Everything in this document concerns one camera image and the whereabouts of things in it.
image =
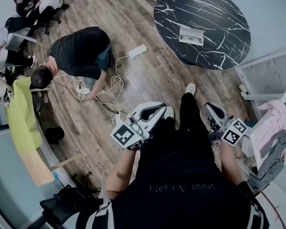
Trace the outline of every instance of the black shirt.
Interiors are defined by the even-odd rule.
[[[141,151],[136,179],[112,202],[115,228],[245,229],[250,201],[223,177],[211,147],[168,139]]]
[[[20,17],[26,17],[35,8],[36,4],[37,0],[23,0],[22,3],[16,5],[16,12]]]
[[[98,80],[101,70],[94,61],[109,45],[108,35],[99,27],[88,27],[59,38],[50,47],[58,69],[69,75],[83,76]]]

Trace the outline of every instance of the black and white square marker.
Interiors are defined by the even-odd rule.
[[[246,131],[246,129],[247,129],[247,127],[246,127],[243,123],[241,123],[240,121],[238,121],[238,120],[233,124],[233,126],[234,126],[241,134],[243,134],[243,133]]]
[[[231,130],[228,130],[228,132],[226,133],[226,135],[223,137],[223,139],[225,141],[227,141],[228,143],[234,145],[238,139],[240,138],[240,135],[234,133],[233,131]]]
[[[125,125],[122,125],[113,136],[122,144],[125,145],[134,135]]]

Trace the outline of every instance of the round table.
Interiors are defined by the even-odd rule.
[[[249,53],[248,23],[231,0],[157,0],[153,14],[159,34],[186,64],[225,70]],[[204,45],[179,42],[181,26],[205,31]]]

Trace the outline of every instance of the pink fabric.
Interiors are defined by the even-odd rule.
[[[274,134],[282,129],[286,130],[286,106],[279,100],[271,100],[258,108],[261,110],[270,110],[272,114],[255,131],[255,146],[260,151]]]

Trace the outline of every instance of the hand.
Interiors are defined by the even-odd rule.
[[[10,85],[8,85],[6,88],[7,88],[7,89],[8,89],[8,91],[10,91],[10,92],[12,92],[12,91],[13,91],[13,88],[12,88]]]

